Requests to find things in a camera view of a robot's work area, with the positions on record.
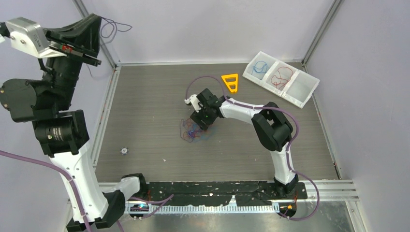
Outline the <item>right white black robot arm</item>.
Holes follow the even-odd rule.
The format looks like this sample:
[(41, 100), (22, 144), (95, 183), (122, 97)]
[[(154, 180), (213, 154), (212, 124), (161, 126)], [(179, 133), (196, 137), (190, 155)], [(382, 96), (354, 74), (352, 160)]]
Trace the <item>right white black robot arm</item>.
[(284, 110), (273, 102), (254, 105), (226, 95), (218, 98), (207, 88), (187, 96), (184, 102), (194, 108), (190, 118), (203, 130), (207, 130), (217, 118), (231, 118), (252, 125), (259, 142), (271, 155), (275, 192), (285, 199), (295, 193), (299, 178), (293, 168), (290, 145), (292, 136), (298, 131), (293, 129)]

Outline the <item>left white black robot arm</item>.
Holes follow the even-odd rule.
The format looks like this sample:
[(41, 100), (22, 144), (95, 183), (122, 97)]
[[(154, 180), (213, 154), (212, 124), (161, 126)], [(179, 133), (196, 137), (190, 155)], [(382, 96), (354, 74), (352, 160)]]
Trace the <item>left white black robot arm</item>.
[(45, 29), (18, 17), (0, 25), (0, 39), (37, 58), (40, 80), (10, 79), (0, 86), (0, 102), (16, 123), (31, 122), (43, 162), (1, 152), (2, 156), (46, 166), (58, 171), (72, 203), (70, 232), (110, 228), (119, 223), (126, 201), (143, 200), (148, 187), (141, 174), (124, 176), (109, 192), (101, 190), (91, 163), (90, 138), (82, 110), (70, 111), (83, 64), (100, 65), (100, 28), (96, 14), (61, 28)]

